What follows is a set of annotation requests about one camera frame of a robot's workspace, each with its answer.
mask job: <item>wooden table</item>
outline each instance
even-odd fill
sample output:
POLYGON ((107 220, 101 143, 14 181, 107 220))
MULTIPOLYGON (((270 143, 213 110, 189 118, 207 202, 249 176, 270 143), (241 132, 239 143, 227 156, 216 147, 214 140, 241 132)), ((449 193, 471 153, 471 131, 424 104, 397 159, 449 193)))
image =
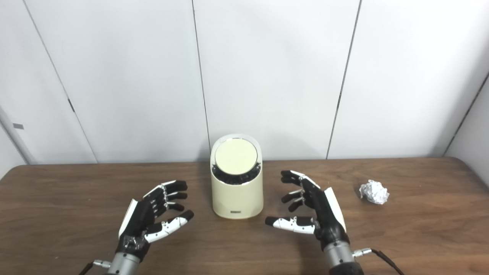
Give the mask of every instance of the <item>wooden table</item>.
MULTIPOLYGON (((153 244, 138 274, 327 274, 313 236, 264 224, 289 216, 280 198, 294 186, 280 183, 283 169, 333 186, 353 249, 381 249, 407 275, 489 274, 489 192, 453 158, 266 161, 265 208, 247 220, 214 214, 204 162, 20 166, 0 181, 0 274, 76 275, 89 261, 112 260, 130 199, 173 179, 187 181, 182 202, 195 217, 153 244), (357 197, 368 179, 388 188, 386 204, 357 197)), ((373 254, 358 261, 365 274, 396 274, 373 254)))

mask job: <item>cable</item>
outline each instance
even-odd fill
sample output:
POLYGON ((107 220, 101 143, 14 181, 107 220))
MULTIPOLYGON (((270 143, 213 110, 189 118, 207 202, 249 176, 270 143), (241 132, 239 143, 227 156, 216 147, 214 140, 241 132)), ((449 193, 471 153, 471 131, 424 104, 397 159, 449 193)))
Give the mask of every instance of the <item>cable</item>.
POLYGON ((402 272, 401 269, 399 269, 399 267, 397 267, 397 265, 391 259, 389 259, 389 257, 387 257, 384 253, 382 253, 382 251, 380 251, 380 250, 377 251, 375 249, 372 249, 372 252, 375 253, 375 255, 379 256, 382 260, 384 260, 390 266, 392 266, 392 268, 394 268, 397 271, 397 273, 399 273, 399 275, 404 275, 404 272, 402 272))
POLYGON ((93 266, 92 262, 88 263, 78 275, 85 275, 90 270, 90 268, 92 268, 92 266, 93 266))

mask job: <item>white wall panel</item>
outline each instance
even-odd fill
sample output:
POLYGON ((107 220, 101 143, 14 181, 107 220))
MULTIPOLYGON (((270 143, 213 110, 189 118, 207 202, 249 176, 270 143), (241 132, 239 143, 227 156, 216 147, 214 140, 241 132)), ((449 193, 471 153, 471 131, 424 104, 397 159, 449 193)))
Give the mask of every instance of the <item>white wall panel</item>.
POLYGON ((357 0, 194 0, 211 144, 253 136, 264 159, 325 158, 357 0))
POLYGON ((27 0, 99 162, 207 159, 190 0, 27 0))
POLYGON ((0 2, 0 119, 32 164, 95 162, 22 1, 0 2))
POLYGON ((489 1, 362 3, 330 159, 440 156, 489 71, 489 1))
POLYGON ((446 155, 463 160, 489 185, 489 81, 470 109, 446 155))
POLYGON ((0 125, 0 179, 10 169, 25 164, 23 158, 10 140, 7 132, 0 125))

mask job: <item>black robotic finger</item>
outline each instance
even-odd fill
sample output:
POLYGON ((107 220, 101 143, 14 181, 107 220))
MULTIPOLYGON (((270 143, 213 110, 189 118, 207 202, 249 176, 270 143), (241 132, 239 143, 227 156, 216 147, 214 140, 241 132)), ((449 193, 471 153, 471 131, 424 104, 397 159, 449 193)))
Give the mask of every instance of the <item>black robotic finger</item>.
POLYGON ((273 224, 278 221, 280 218, 279 217, 266 217, 265 218, 265 224, 268 225, 268 226, 273 226, 273 224))
POLYGON ((281 201, 282 201, 282 203, 285 204, 285 203, 290 202, 293 199, 298 199, 301 196, 302 196, 302 189, 294 191, 294 192, 290 192, 289 194, 282 197, 281 201))
POLYGON ((185 210, 185 206, 183 206, 181 204, 177 204, 177 203, 167 203, 167 208, 173 209, 176 211, 184 211, 185 210))
POLYGON ((186 198, 187 198, 187 194, 186 193, 180 193, 180 192, 171 193, 168 196, 166 196, 166 199, 168 201, 172 201, 172 200, 184 200, 186 198))
POLYGON ((167 223, 171 223, 176 218, 184 218, 185 220, 190 221, 190 219, 192 219, 193 217, 194 217, 193 211, 192 210, 187 210, 184 213, 178 215, 177 217, 173 217, 173 218, 169 219, 166 222, 167 223))
POLYGON ((294 178, 286 178, 286 177, 282 177, 282 178, 280 179, 280 181, 281 181, 281 182, 283 182, 283 183, 293 183, 293 184, 295 184, 295 185, 297 185, 297 186, 301 186, 301 182, 300 182, 300 180, 298 180, 298 179, 294 179, 294 178))
POLYGON ((312 217, 295 217, 295 221, 298 226, 312 226, 314 225, 312 217))
POLYGON ((165 190, 167 194, 187 190, 187 183, 184 181, 174 181, 172 183, 163 186, 165 186, 165 190))
POLYGON ((295 171, 292 171, 292 170, 283 170, 283 171, 280 172, 280 174, 284 178, 290 178, 290 179, 296 179, 296 180, 299 180, 299 178, 301 176, 304 176, 304 174, 299 173, 299 172, 295 172, 295 171))
POLYGON ((302 198, 299 198, 297 200, 295 200, 290 206, 289 206, 289 212, 294 212, 296 211, 299 206, 302 206, 304 205, 304 201, 302 200, 302 198))

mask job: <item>robot finger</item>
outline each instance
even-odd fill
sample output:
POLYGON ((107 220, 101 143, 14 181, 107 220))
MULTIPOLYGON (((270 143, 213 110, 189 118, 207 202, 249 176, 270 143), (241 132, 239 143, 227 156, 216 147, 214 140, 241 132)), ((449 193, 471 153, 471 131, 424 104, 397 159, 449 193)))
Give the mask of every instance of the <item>robot finger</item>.
POLYGON ((166 196, 167 201, 185 200, 186 198, 187 198, 187 194, 186 193, 180 193, 180 192, 171 193, 171 194, 168 194, 166 196))
POLYGON ((299 172, 296 172, 296 171, 293 171, 293 170, 282 170, 280 172, 280 174, 282 175, 282 177, 284 178, 293 178, 293 179, 299 179, 300 177, 302 176, 305 176, 304 174, 302 173, 299 173, 299 172))
POLYGON ((294 212, 296 211, 299 206, 302 206, 304 205, 304 200, 301 198, 298 198, 297 200, 295 200, 290 206, 289 206, 289 212, 294 212))
POLYGON ((300 180, 298 180, 298 179, 294 179, 294 178, 286 178, 286 177, 282 177, 282 178, 280 179, 280 181, 281 181, 282 183, 293 183, 293 184, 295 184, 295 185, 297 185, 297 186, 301 186, 301 182, 300 182, 300 180))
POLYGON ((144 238, 149 243, 162 239, 188 223, 193 217, 194 213, 188 210, 175 218, 169 219, 167 222, 150 225, 144 238))
POLYGON ((167 194, 187 190, 187 183, 185 181, 162 183, 162 186, 165 188, 167 194))
POLYGON ((176 211, 184 211, 185 210, 185 206, 183 206, 181 204, 177 204, 177 203, 171 203, 171 202, 166 203, 166 208, 167 209, 173 209, 176 211))
POLYGON ((292 199, 298 199, 298 198, 302 197, 302 193, 303 193, 302 189, 290 192, 289 194, 282 197, 281 201, 282 201, 282 203, 286 204, 286 203, 290 202, 292 199))
POLYGON ((314 234, 314 223, 311 217, 267 217, 265 224, 297 233, 314 234))

